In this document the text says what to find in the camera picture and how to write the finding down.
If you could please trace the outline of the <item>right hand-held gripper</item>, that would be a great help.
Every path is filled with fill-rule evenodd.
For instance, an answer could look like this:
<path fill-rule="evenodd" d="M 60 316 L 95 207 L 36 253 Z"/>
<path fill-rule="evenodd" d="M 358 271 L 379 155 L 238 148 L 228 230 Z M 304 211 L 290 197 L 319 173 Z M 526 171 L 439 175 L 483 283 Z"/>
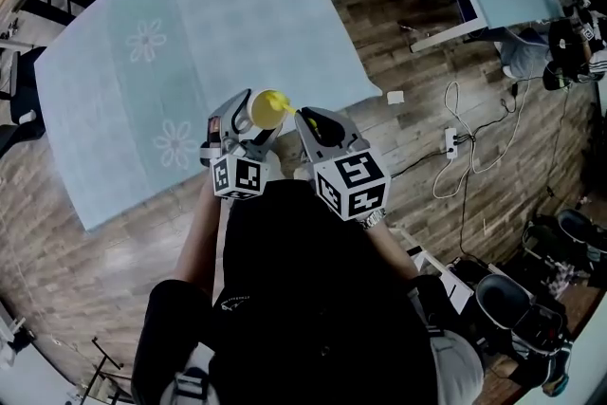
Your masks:
<path fill-rule="evenodd" d="M 319 107 L 294 115 L 303 149 L 311 157 L 316 195 L 341 220 L 384 209 L 391 177 L 381 154 L 359 137 L 345 116 Z M 324 146 L 321 143 L 339 143 Z"/>

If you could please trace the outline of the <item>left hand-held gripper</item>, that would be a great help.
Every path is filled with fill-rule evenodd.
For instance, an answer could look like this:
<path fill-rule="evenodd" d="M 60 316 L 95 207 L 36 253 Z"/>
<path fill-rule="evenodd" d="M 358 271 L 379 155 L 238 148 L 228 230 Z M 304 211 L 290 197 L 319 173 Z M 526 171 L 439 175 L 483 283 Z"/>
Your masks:
<path fill-rule="evenodd" d="M 241 139 L 252 128 L 248 115 L 251 89 L 247 88 L 216 109 L 209 117 L 207 140 L 200 146 L 200 162 L 211 171 L 213 192 L 225 199 L 246 200 L 263 194 L 270 167 L 266 154 L 283 125 Z"/>

